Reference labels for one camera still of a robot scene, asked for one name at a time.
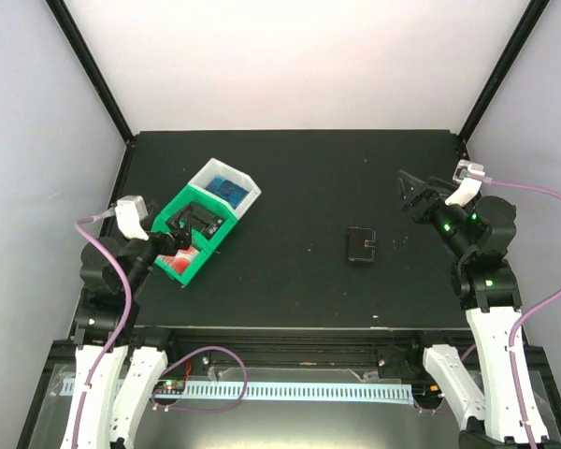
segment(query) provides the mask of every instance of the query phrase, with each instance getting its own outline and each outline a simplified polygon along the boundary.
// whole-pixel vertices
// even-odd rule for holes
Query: green plastic container
[[[195,202],[223,218],[224,223],[210,240],[206,239],[199,232],[193,231],[193,245],[199,251],[199,255],[182,274],[178,274],[159,259],[156,260],[156,265],[158,267],[163,269],[172,279],[179,281],[183,285],[187,285],[191,279],[194,278],[197,271],[203,267],[216,248],[218,248],[218,245],[221,244],[224,238],[237,224],[237,217],[226,204],[188,184],[164,209],[162,209],[154,220],[151,230],[161,232],[169,231],[170,229],[168,229],[166,225],[166,220],[191,202]]]

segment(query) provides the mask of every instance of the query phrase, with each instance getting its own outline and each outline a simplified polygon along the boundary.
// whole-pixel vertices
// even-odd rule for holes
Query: blue item in bin
[[[222,176],[215,177],[211,183],[208,184],[206,190],[216,195],[218,198],[222,198],[230,204],[233,209],[236,209],[247,195],[247,190]]]

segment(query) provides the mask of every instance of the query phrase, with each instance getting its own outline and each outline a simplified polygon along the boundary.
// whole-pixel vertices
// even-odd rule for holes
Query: black tabletop
[[[262,195],[185,288],[155,268],[138,325],[467,327],[439,236],[400,212],[396,173],[449,179],[448,131],[139,134],[122,192],[163,207],[215,157]],[[378,231],[376,263],[345,258],[349,225]]]

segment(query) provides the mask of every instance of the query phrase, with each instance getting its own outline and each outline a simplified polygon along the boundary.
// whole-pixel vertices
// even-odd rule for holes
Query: red item in bin
[[[190,246],[187,250],[178,250],[176,255],[161,255],[159,258],[177,274],[182,274],[195,260],[199,251]]]

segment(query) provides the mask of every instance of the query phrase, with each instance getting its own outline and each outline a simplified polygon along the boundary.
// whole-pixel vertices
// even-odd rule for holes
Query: white wall
[[[470,141],[489,176],[561,192],[561,2],[551,2]],[[540,194],[489,189],[518,207],[509,259],[525,308],[561,286],[561,202]],[[561,393],[561,300],[530,318]]]
[[[135,133],[458,132],[527,0],[67,0]]]
[[[16,446],[80,289],[73,228],[108,203],[123,144],[43,0],[0,0],[0,448]]]

